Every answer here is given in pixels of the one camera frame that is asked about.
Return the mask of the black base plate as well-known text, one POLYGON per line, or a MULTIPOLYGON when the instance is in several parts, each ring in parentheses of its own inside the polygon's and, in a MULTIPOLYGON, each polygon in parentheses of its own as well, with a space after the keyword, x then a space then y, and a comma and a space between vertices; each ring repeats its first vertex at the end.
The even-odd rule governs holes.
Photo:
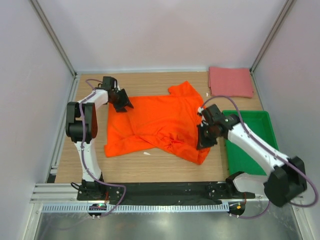
POLYGON ((219 205, 223 200, 254 199, 251 192, 239 192, 224 181, 202 182, 134 182, 121 186, 106 186, 104 194, 84 194, 80 184, 70 185, 78 191, 78 201, 108 201, 115 205, 124 195, 121 205, 131 206, 204 206, 219 205))

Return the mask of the right aluminium corner post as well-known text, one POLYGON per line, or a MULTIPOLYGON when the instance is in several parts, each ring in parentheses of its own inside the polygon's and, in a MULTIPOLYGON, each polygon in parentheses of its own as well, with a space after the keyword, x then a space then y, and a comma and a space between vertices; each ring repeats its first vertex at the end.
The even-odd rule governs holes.
POLYGON ((281 29, 283 23, 285 22, 286 18, 288 17, 290 11, 294 7, 296 0, 286 0, 283 7, 281 8, 278 16, 275 19, 265 41, 263 42, 251 68, 250 74, 253 75, 255 70, 257 69, 259 63, 261 62, 262 58, 264 57, 265 53, 267 52, 268 48, 272 44, 273 40, 277 36, 279 30, 281 29))

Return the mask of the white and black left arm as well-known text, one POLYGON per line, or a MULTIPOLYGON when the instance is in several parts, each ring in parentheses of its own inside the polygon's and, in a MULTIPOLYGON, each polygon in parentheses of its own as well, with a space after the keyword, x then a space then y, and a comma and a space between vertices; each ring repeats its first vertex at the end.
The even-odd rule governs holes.
POLYGON ((95 150, 98 134, 97 110, 106 104, 114 106, 116 112, 125 113, 127 107, 133 108, 124 89, 94 89, 82 100, 72 101, 66 107, 66 135, 74 143, 79 154, 82 179, 78 190, 82 195, 90 195, 101 200, 106 194, 104 182, 95 150))

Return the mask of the aluminium front frame rail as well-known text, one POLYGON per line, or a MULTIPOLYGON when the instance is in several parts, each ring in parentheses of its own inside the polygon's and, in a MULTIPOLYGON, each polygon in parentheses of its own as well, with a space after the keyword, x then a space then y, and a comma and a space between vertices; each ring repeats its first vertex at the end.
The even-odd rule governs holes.
POLYGON ((76 183, 38 183, 31 195, 32 203, 109 202, 122 205, 217 205, 220 202, 266 200, 252 190, 237 191, 224 181, 126 183, 126 190, 108 186, 104 192, 88 191, 76 183))

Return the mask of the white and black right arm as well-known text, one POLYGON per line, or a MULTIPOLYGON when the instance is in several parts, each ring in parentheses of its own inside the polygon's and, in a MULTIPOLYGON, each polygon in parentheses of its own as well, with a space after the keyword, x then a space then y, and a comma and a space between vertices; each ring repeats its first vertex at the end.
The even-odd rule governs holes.
POLYGON ((273 205, 283 207, 307 190, 304 162, 297 156, 290 158, 270 146, 240 116, 201 113, 200 117, 201 122, 197 125, 199 150, 216 145, 217 139, 223 137, 242 149, 265 172, 265 175, 253 175, 238 171, 231 175, 231 182, 225 185, 229 197, 252 193, 265 196, 273 205))

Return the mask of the green plastic tray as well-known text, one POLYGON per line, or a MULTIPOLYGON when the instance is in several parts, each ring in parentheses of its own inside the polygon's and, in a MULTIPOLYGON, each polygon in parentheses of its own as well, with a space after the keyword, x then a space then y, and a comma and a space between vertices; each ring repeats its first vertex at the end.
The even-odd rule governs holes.
POLYGON ((275 158, 280 154, 269 113, 241 110, 240 115, 245 128, 235 125, 225 140, 229 173, 269 176, 275 167, 284 165, 275 158))

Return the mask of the folded pink t shirt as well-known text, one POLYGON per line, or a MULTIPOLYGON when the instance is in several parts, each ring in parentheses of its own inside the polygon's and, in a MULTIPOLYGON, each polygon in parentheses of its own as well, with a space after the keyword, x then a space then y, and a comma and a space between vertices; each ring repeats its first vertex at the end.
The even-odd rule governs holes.
POLYGON ((211 66, 208 69, 208 87, 212 96, 253 98, 254 88, 248 68, 223 68, 211 66))

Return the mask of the left aluminium corner post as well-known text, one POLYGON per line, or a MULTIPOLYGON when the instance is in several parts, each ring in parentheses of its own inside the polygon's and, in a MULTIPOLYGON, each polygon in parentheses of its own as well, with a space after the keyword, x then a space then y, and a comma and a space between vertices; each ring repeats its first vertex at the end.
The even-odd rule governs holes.
POLYGON ((70 59, 68 58, 60 40, 58 39, 50 21, 48 20, 44 10, 42 9, 38 0, 29 0, 28 1, 32 8, 34 9, 37 17, 39 18, 42 26, 44 27, 45 31, 47 32, 49 38, 51 39, 54 47, 56 48, 58 54, 60 55, 61 59, 63 60, 65 66, 71 73, 73 78, 76 78, 77 72, 75 71, 70 59))

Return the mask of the orange t shirt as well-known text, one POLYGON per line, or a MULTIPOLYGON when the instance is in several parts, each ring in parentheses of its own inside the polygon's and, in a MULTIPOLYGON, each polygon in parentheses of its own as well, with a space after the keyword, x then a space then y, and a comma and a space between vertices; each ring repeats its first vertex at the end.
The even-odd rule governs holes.
POLYGON ((197 149, 201 95, 185 81, 168 88, 167 95, 130 97, 133 108, 108 108, 105 155, 121 156, 158 148, 201 165, 210 149, 197 149))

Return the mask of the aluminium corner post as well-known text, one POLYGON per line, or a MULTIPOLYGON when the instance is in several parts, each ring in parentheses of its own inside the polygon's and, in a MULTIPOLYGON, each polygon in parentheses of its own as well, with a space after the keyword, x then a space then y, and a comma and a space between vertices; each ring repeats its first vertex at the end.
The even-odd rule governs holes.
POLYGON ((44 27, 45 31, 47 32, 49 38, 51 39, 54 47, 56 48, 58 54, 60 55, 61 59, 63 60, 65 66, 71 73, 73 78, 76 78, 77 72, 75 71, 70 59, 68 58, 60 40, 58 39, 50 21, 48 20, 44 10, 42 9, 38 0, 29 0, 28 1, 32 8, 34 9, 37 17, 39 18, 42 26, 44 27))
POLYGON ((279 30, 281 29, 283 23, 285 22, 286 18, 288 17, 290 11, 294 7, 296 0, 286 0, 283 7, 281 8, 278 16, 275 19, 265 41, 263 42, 251 68, 250 74, 253 75, 255 70, 257 69, 259 63, 261 62, 262 58, 264 57, 265 53, 267 52, 268 48, 272 44, 273 40, 277 36, 279 30))

